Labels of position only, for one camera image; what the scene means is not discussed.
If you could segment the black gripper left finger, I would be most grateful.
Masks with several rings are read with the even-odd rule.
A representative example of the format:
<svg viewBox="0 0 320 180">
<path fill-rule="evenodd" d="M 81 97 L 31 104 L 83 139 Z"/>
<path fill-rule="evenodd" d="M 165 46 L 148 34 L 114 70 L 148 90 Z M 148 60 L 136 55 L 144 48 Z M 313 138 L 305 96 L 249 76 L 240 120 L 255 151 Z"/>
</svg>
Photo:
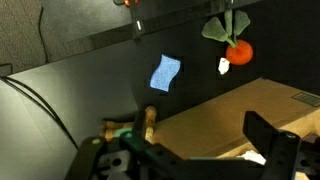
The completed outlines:
<svg viewBox="0 0 320 180">
<path fill-rule="evenodd" d="M 134 120 L 141 118 L 143 111 Z M 65 180 L 138 180 L 139 160 L 132 147 L 143 142 L 137 131 L 123 132 L 110 142 L 103 137 L 89 137 L 80 145 Z"/>
</svg>

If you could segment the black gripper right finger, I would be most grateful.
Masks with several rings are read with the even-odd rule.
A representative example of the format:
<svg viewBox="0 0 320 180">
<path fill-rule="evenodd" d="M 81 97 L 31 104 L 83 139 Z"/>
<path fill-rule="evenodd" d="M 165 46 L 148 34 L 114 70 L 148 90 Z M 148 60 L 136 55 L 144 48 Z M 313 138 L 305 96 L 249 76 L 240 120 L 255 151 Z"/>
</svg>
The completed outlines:
<svg viewBox="0 0 320 180">
<path fill-rule="evenodd" d="M 245 113 L 243 134 L 266 159 L 260 180 L 293 180 L 300 138 L 280 131 L 255 111 Z"/>
</svg>

